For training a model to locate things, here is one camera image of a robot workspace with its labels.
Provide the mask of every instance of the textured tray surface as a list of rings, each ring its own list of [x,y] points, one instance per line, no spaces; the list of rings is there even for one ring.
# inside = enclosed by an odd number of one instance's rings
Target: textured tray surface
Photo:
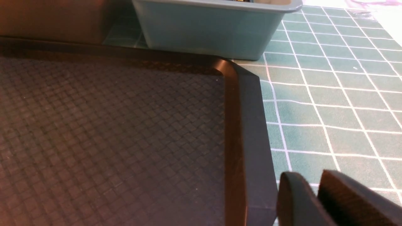
[[[224,224],[218,71],[0,51],[0,225]]]

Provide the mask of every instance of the green cutting mat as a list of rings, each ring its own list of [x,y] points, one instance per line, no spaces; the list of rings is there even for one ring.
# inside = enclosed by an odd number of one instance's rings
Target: green cutting mat
[[[135,14],[105,44],[147,48]],[[402,47],[370,13],[304,6],[255,62],[277,180],[336,169],[401,205]]]

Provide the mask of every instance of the light blue plastic bin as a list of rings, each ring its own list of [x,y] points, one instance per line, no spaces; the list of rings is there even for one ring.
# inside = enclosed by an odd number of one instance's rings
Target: light blue plastic bin
[[[133,0],[133,4],[151,49],[258,60],[284,14],[298,11],[302,0]]]

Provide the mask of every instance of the black plastic tray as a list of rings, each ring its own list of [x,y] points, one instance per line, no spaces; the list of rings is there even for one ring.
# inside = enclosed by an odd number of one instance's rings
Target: black plastic tray
[[[276,199],[256,75],[0,38],[0,225],[272,225]]]

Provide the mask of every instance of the tray rim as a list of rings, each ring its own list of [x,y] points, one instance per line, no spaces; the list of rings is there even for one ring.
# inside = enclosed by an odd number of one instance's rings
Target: tray rim
[[[228,59],[212,55],[2,36],[0,47],[188,64],[218,70],[225,80],[225,225],[273,224],[278,190],[257,75]]]

